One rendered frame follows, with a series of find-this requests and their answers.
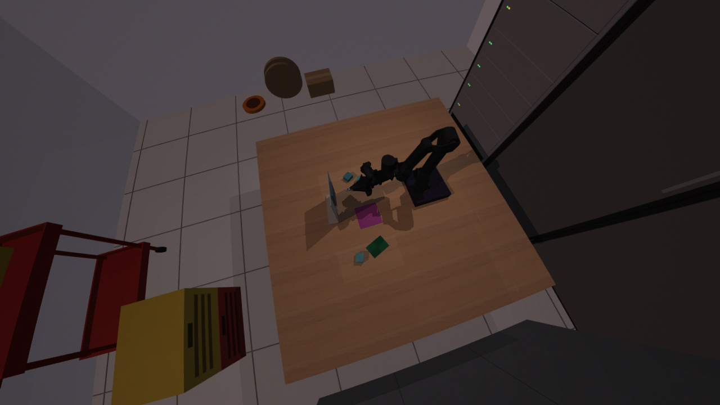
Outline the dark green square marker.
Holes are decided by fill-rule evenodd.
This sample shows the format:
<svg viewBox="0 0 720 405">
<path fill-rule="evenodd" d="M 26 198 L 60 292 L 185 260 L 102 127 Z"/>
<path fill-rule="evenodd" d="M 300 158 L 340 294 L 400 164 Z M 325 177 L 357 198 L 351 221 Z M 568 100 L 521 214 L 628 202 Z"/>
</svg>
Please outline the dark green square marker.
<svg viewBox="0 0 720 405">
<path fill-rule="evenodd" d="M 368 245 L 366 248 L 371 253 L 373 257 L 377 257 L 381 254 L 386 248 L 388 248 L 388 243 L 383 239 L 383 237 L 377 237 L 375 241 L 371 242 L 370 245 Z"/>
</svg>

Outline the translucent magenta square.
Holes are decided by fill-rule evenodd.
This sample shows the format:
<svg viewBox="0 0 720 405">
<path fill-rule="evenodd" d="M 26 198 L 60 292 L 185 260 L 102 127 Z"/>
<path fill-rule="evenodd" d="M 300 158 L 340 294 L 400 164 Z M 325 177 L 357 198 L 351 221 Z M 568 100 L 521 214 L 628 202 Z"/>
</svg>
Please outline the translucent magenta square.
<svg viewBox="0 0 720 405">
<path fill-rule="evenodd" d="M 376 203 L 354 208 L 361 229 L 382 223 Z"/>
</svg>

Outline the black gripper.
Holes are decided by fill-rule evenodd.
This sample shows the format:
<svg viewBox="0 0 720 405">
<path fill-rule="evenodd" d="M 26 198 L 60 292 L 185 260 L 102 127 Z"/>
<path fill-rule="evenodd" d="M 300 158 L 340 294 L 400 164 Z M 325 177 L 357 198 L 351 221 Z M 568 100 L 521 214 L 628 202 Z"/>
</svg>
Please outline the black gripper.
<svg viewBox="0 0 720 405">
<path fill-rule="evenodd" d="M 362 191 L 367 194 L 367 196 L 371 195 L 371 188 L 375 188 L 376 185 L 385 182 L 385 178 L 383 174 L 381 174 L 381 171 L 375 170 L 374 173 L 371 173 L 371 169 L 369 166 L 363 166 L 362 171 L 365 172 L 366 176 L 360 176 L 359 180 L 350 187 L 353 191 Z"/>
</svg>

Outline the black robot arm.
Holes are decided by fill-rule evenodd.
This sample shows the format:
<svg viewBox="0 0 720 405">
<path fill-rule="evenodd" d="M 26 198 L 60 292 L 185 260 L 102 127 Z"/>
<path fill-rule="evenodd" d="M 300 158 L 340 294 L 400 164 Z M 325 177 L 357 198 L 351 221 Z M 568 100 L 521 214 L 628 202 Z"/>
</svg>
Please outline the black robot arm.
<svg viewBox="0 0 720 405">
<path fill-rule="evenodd" d="M 436 138 L 438 138 L 436 145 L 433 145 L 432 142 Z M 421 162 L 425 155 L 431 153 L 424 166 L 416 168 L 414 171 L 416 184 L 412 185 L 412 189 L 416 195 L 424 194 L 430 188 L 430 173 L 439 165 L 445 154 L 455 150 L 460 143 L 460 137 L 454 127 L 443 127 L 422 139 L 417 148 L 403 162 L 399 163 L 398 158 L 394 158 L 393 155 L 383 156 L 381 158 L 381 174 L 385 181 L 390 179 L 393 181 L 396 177 L 398 181 L 404 182 L 411 176 L 412 168 Z"/>
</svg>

